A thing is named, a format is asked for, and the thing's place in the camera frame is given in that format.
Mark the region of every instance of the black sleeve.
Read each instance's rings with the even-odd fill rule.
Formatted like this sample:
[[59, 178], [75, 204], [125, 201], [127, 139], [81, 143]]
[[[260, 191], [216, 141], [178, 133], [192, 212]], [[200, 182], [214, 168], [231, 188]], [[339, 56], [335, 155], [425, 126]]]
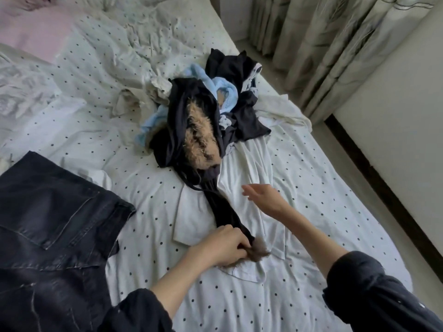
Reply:
[[327, 276], [323, 298], [337, 317], [359, 331], [443, 331], [443, 322], [374, 258], [353, 251]]
[[157, 297], [148, 289], [132, 291], [111, 308], [97, 332], [171, 332], [172, 321]]

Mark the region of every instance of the dark brown baseboard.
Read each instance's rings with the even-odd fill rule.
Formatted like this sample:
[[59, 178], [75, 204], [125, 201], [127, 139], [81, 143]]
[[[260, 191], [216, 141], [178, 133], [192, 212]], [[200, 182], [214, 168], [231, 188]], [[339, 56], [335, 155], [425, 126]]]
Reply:
[[335, 116], [328, 117], [325, 124], [443, 283], [443, 256], [437, 251], [383, 178], [371, 166], [368, 159], [346, 133], [346, 130]]

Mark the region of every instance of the jeans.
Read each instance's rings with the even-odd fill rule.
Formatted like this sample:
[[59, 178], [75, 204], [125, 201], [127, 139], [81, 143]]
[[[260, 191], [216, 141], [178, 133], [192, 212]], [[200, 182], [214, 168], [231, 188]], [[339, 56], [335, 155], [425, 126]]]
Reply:
[[95, 331], [130, 203], [28, 152], [0, 176], [0, 330]]

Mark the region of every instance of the polka dot bed sheet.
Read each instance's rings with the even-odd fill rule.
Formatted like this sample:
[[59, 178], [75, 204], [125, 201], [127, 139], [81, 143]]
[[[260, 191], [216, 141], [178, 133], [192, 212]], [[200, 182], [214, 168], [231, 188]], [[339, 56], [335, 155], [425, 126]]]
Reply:
[[[138, 109], [112, 114], [119, 92], [142, 88], [151, 77], [174, 77], [192, 62], [203, 65], [212, 47], [225, 54], [238, 51], [209, 0], [67, 2], [83, 7], [85, 14], [77, 18], [56, 64], [2, 46], [0, 68], [44, 75], [64, 95], [57, 104], [74, 108], [55, 114], [60, 109], [50, 104], [19, 130], [0, 125], [0, 157], [17, 161], [27, 150], [37, 151], [136, 206], [137, 213], [119, 235], [120, 251], [106, 268], [117, 304], [131, 291], [149, 288], [187, 249], [172, 240], [180, 195], [187, 187], [173, 170], [159, 168], [152, 154], [135, 145]], [[263, 78], [258, 88], [259, 93], [277, 95]], [[411, 290], [393, 242], [336, 174], [308, 127], [282, 123], [271, 129], [265, 144], [272, 184], [285, 199], [346, 249], [377, 258]], [[282, 233], [284, 255], [263, 261], [265, 277], [257, 282], [216, 268], [202, 274], [180, 306], [174, 329], [350, 330], [325, 306], [326, 281], [315, 263], [289, 231]]]

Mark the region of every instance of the blue cloth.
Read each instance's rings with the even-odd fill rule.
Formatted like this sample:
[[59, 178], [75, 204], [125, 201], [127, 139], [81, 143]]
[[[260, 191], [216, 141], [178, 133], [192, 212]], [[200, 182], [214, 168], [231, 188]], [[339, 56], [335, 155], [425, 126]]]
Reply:
[[146, 135], [149, 134], [154, 127], [168, 120], [168, 110], [169, 108], [165, 105], [158, 107], [157, 112], [152, 114], [140, 127], [142, 133], [136, 136], [136, 143], [144, 147]]
[[238, 101], [237, 88], [225, 78], [215, 77], [209, 78], [205, 70], [198, 64], [191, 64], [183, 75], [189, 78], [197, 78], [203, 81], [205, 87], [212, 93], [214, 98], [217, 99], [217, 91], [222, 91], [224, 94], [224, 102], [220, 107], [220, 114], [228, 113], [232, 111]]

